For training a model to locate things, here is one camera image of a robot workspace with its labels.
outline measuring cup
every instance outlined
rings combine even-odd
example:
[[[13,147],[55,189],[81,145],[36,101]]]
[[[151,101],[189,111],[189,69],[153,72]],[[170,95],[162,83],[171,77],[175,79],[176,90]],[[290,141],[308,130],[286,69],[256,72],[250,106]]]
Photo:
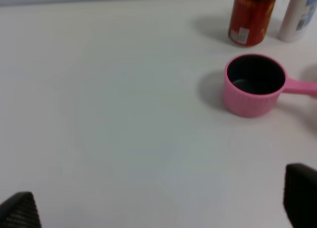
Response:
[[[317,96],[317,83],[289,78],[278,62],[263,55],[237,56],[224,69],[223,102],[236,115],[262,116],[281,93]]]

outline table surface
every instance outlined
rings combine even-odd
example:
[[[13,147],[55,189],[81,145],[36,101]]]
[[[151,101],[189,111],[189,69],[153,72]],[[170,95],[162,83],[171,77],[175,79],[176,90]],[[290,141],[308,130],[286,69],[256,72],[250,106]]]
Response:
[[[0,9],[0,199],[30,190],[46,228],[290,228],[285,166],[317,167],[317,101],[255,119],[221,102],[222,71],[260,53],[317,79],[317,21],[291,44],[227,38],[233,0]]]

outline red can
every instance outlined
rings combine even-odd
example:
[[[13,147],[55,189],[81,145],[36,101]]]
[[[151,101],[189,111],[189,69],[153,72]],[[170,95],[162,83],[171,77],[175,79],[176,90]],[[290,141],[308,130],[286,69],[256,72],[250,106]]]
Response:
[[[241,46],[255,46],[260,43],[274,8],[275,0],[235,0],[229,38]]]

